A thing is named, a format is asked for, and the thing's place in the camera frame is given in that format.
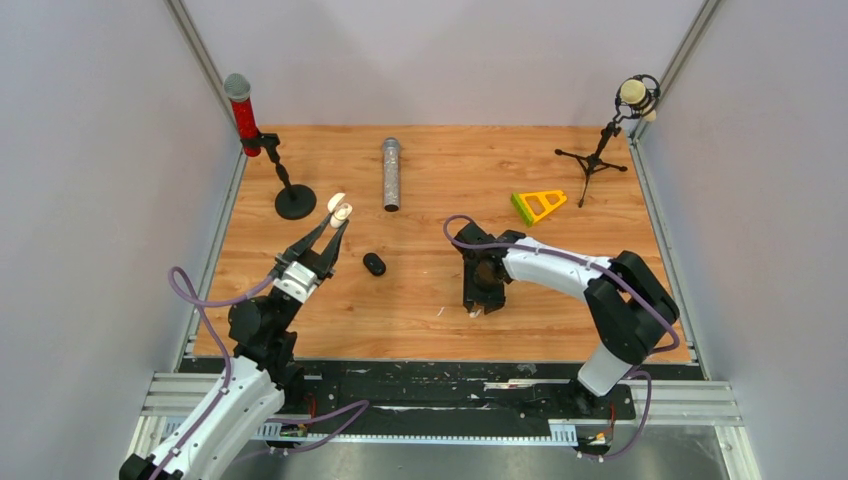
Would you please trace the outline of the black earbud charging case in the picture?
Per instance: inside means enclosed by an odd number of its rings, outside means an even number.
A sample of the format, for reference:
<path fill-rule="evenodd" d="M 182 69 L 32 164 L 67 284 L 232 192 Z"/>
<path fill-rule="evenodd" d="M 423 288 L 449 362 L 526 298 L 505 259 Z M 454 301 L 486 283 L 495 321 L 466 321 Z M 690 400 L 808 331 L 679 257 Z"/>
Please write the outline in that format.
<path fill-rule="evenodd" d="M 363 256 L 363 265 L 371 275 L 376 277 L 384 275 L 387 271 L 385 262 L 375 252 L 368 252 Z"/>

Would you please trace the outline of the white earbud case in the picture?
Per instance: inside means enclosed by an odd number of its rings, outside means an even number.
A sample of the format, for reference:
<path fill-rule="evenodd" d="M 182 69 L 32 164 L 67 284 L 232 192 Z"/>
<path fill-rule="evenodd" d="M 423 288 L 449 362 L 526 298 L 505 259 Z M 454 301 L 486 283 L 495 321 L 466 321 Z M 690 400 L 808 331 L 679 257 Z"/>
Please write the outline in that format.
<path fill-rule="evenodd" d="M 327 203 L 330 213 L 330 226 L 339 229 L 353 212 L 353 206 L 346 201 L 346 194 L 338 192 Z"/>

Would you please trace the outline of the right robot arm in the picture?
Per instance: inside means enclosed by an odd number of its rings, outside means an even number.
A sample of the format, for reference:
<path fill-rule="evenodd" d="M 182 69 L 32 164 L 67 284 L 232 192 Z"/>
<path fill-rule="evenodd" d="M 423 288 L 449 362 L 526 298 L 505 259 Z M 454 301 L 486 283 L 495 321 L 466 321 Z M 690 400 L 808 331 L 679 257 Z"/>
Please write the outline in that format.
<path fill-rule="evenodd" d="M 463 259 L 462 304 L 468 313 L 502 309 L 505 288 L 514 281 L 547 287 L 588 307 L 600 343 L 570 392 L 573 408 L 584 417 L 607 409 L 613 387 L 649 356 L 680 344 L 676 301 L 632 251 L 583 255 L 514 230 L 494 236 L 473 220 L 448 238 Z"/>

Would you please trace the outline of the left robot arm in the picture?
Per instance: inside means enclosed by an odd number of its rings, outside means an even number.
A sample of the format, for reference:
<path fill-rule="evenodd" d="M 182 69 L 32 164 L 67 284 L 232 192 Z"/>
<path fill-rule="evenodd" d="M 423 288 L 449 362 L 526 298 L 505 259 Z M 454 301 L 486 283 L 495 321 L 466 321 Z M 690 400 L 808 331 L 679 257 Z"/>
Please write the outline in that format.
<path fill-rule="evenodd" d="M 350 222 L 326 217 L 275 258 L 268 275 L 231 300 L 208 301 L 191 287 L 176 292 L 198 313 L 224 306 L 236 343 L 214 385 L 186 420 L 146 456 L 130 455 L 121 479 L 218 479 L 273 414 L 298 411 L 306 400 L 304 370 L 293 356 L 289 327 L 330 279 Z"/>

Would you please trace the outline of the green toy brick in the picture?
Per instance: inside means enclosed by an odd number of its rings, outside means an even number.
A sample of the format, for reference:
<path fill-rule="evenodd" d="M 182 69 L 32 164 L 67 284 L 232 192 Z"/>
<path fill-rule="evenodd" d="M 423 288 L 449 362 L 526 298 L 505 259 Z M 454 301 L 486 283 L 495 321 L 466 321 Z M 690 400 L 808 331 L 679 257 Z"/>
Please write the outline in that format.
<path fill-rule="evenodd" d="M 510 197 L 510 202 L 523 223 L 528 227 L 533 226 L 535 223 L 533 212 L 523 197 L 518 193 L 513 193 Z"/>

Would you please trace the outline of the yellow triangular plastic piece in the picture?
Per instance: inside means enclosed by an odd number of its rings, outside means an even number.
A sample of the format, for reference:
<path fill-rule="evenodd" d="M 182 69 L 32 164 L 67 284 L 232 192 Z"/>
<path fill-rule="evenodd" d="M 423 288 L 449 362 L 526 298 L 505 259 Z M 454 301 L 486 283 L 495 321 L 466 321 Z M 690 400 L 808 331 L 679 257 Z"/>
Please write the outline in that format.
<path fill-rule="evenodd" d="M 535 224 L 567 202 L 567 196 L 562 190 L 548 190 L 518 193 L 533 212 Z"/>

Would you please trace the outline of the silver glitter microphone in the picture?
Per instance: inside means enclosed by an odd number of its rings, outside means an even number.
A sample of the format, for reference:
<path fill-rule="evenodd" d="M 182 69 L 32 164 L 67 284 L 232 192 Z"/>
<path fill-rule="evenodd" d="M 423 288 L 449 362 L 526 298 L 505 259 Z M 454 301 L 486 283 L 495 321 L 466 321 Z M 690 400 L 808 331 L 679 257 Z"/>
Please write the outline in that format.
<path fill-rule="evenodd" d="M 388 137 L 382 144 L 383 152 L 383 207 L 387 212 L 400 209 L 400 142 Z"/>

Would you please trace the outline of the red glitter microphone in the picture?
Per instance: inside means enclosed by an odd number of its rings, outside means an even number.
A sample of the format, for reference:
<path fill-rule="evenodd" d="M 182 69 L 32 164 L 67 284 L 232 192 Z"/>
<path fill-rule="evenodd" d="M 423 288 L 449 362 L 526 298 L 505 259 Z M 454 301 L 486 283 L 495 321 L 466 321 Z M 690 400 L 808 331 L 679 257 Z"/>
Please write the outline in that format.
<path fill-rule="evenodd" d="M 251 84 L 244 75 L 232 73 L 225 78 L 223 90 L 230 101 L 244 153 L 248 157 L 260 155 L 259 138 L 261 133 L 256 124 L 250 99 Z"/>

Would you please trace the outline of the black tripod mic stand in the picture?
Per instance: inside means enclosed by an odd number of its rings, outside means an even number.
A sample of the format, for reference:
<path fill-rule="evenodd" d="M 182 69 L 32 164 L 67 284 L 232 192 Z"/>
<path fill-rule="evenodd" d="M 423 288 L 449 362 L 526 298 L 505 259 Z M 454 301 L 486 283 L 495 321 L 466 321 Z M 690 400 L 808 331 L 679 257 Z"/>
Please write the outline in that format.
<path fill-rule="evenodd" d="M 650 89 L 657 87 L 660 90 L 660 94 L 662 96 L 662 90 L 661 90 L 660 82 L 654 76 L 652 76 L 650 74 L 636 74 L 636 75 L 633 75 L 633 76 L 631 76 L 627 79 L 631 79 L 631 78 L 636 78 L 636 79 L 642 80 L 645 83 L 645 85 Z M 614 96 L 615 113 L 612 116 L 611 120 L 601 129 L 600 137 L 599 137 L 599 140 L 597 142 L 597 145 L 591 153 L 586 154 L 586 155 L 581 155 L 581 154 L 577 154 L 577 153 L 567 152 L 567 151 L 564 151 L 562 149 L 555 149 L 554 150 L 554 154 L 557 155 L 557 156 L 564 156 L 564 157 L 569 157 L 569 158 L 575 159 L 578 162 L 578 165 L 580 166 L 580 168 L 583 172 L 584 184 L 583 184 L 582 193 L 581 193 L 580 198 L 577 202 L 577 205 L 578 205 L 579 208 L 582 208 L 584 206 L 584 202 L 585 202 L 585 199 L 586 199 L 586 194 L 587 194 L 587 191 L 588 191 L 589 183 L 590 183 L 590 180 L 591 180 L 591 178 L 594 174 L 599 173 L 599 172 L 604 171 L 604 170 L 607 170 L 607 169 L 613 169 L 613 170 L 617 170 L 619 172 L 626 172 L 628 170 L 627 166 L 610 163 L 610 162 L 605 161 L 603 159 L 603 152 L 606 149 L 607 145 L 609 144 L 610 140 L 617 137 L 622 132 L 622 130 L 623 130 L 622 125 L 625 121 L 630 121 L 628 119 L 624 119 L 621 116 L 621 113 L 627 114 L 628 110 L 625 107 L 618 108 L 617 96 L 618 96 L 619 88 L 623 84 L 623 82 L 619 85 L 619 87 L 617 88 L 617 90 L 615 92 L 615 96 Z"/>

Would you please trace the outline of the beige condenser microphone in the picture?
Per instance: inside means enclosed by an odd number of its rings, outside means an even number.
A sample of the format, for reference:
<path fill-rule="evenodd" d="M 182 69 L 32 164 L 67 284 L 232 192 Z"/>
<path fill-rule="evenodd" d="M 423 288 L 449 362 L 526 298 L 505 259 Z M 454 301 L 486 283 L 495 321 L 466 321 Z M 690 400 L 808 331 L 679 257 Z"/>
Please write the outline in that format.
<path fill-rule="evenodd" d="M 618 108 L 625 107 L 628 110 L 627 114 L 621 113 L 621 116 L 628 120 L 655 121 L 660 96 L 657 87 L 650 89 L 640 79 L 627 79 L 620 86 L 617 96 Z"/>

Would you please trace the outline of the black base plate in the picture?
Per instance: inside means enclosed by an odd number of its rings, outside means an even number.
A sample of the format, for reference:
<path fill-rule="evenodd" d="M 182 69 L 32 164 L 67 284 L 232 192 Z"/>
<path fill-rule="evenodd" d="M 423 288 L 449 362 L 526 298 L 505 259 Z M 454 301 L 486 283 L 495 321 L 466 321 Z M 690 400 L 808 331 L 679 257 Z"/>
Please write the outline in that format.
<path fill-rule="evenodd" d="M 301 394 L 281 414 L 326 415 L 360 400 L 351 435 L 543 437 L 552 420 L 601 431 L 636 419 L 631 390 L 595 398 L 576 391 L 577 363 L 303 360 Z"/>

